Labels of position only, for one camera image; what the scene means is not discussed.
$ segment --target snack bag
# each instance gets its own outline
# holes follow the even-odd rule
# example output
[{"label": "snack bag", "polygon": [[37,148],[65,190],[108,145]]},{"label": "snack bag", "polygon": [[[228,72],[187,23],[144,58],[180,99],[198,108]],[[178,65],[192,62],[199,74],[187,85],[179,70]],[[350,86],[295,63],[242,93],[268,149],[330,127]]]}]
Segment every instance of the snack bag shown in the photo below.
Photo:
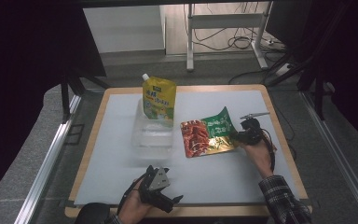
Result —
[{"label": "snack bag", "polygon": [[234,149],[230,134],[236,132],[227,108],[216,116],[194,119],[181,125],[186,157],[210,155]]},{"label": "snack bag", "polygon": [[159,77],[142,76],[144,112],[149,119],[173,119],[176,84]]}]

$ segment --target white tabletop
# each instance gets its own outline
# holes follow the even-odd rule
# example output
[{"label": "white tabletop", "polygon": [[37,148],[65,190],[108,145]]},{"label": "white tabletop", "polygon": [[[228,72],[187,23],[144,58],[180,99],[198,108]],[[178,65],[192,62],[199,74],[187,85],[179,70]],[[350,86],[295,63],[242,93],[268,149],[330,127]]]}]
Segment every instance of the white tabletop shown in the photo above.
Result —
[{"label": "white tabletop", "polygon": [[[136,106],[142,94],[110,95],[89,166],[75,204],[118,204],[132,180],[146,167],[164,166],[171,185],[162,191],[172,198],[184,195],[182,204],[262,203],[264,197],[257,185],[261,180],[244,150],[235,149],[199,158],[186,158],[180,123],[217,115],[224,106],[235,128],[241,129],[240,117],[266,112],[260,91],[178,92],[176,95],[172,155],[165,161],[144,160],[134,154],[131,145]],[[275,174],[283,175],[297,196],[294,180],[281,151],[269,115],[257,117],[278,151]]]}]

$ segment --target human hand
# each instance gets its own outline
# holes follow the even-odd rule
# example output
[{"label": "human hand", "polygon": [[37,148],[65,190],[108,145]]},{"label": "human hand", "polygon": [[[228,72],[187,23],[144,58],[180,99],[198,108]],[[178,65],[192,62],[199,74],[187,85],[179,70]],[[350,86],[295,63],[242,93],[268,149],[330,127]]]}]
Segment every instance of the human hand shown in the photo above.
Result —
[{"label": "human hand", "polygon": [[271,157],[269,156],[269,150],[267,144],[264,141],[260,141],[256,145],[250,146],[240,143],[240,147],[244,148],[246,155],[255,164],[258,173],[261,174],[263,179],[273,175],[270,169]]},{"label": "human hand", "polygon": [[142,181],[143,180],[139,181],[135,185],[123,206],[121,207],[118,217],[123,224],[135,224],[140,222],[146,216],[150,208],[153,207],[152,205],[148,203],[142,203],[141,201],[138,188]]}]

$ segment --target metal frame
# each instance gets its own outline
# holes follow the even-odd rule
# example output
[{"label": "metal frame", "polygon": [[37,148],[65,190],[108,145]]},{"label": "metal frame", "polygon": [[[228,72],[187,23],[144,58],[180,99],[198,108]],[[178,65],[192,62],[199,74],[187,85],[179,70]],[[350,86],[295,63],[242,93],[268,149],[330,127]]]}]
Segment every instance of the metal frame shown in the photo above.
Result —
[{"label": "metal frame", "polygon": [[187,71],[194,70],[194,50],[193,50],[193,29],[215,29],[215,28],[248,28],[258,27],[255,41],[251,45],[261,69],[268,69],[266,60],[260,50],[260,41],[266,28],[269,18],[269,10],[272,2],[263,13],[254,14],[223,14],[223,15],[193,15],[193,5],[188,5],[188,33],[187,33]]},{"label": "metal frame", "polygon": [[16,218],[15,224],[25,224],[28,223],[32,215],[34,214],[34,210],[36,209],[37,203],[40,200],[40,195],[43,192],[43,189],[48,182],[49,175],[52,171],[52,168],[61,152],[63,142],[65,140],[66,135],[68,134],[69,128],[73,121],[73,114],[75,114],[77,107],[80,103],[81,97],[74,96],[72,102],[70,104],[70,112],[71,115],[66,123],[60,125],[54,139],[51,143],[50,148],[48,149],[48,154],[46,155],[39,172],[34,180],[31,189],[25,198],[24,204]]},{"label": "metal frame", "polygon": [[347,181],[348,186],[350,187],[354,198],[358,202],[358,177],[356,173],[352,170],[350,164],[348,163],[347,159],[345,158],[344,154],[342,153],[336,139],[331,134],[329,128],[327,127],[326,123],[321,120],[313,109],[313,102],[308,95],[304,92],[300,92],[301,98],[304,100],[308,111],[310,112],[310,116],[312,117],[313,121],[315,122],[322,138],[324,139],[327,147],[330,150],[330,153],[336,164],[341,171],[342,175],[344,176],[345,180]]}]

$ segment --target clear plastic container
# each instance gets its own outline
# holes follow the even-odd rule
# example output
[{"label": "clear plastic container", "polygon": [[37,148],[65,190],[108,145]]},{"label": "clear plastic container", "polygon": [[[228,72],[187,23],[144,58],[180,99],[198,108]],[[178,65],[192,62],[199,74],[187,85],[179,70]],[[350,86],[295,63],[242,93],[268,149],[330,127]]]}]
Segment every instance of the clear plastic container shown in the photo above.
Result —
[{"label": "clear plastic container", "polygon": [[139,100],[133,124],[131,143],[142,159],[164,160],[172,153],[173,120],[149,119]]}]

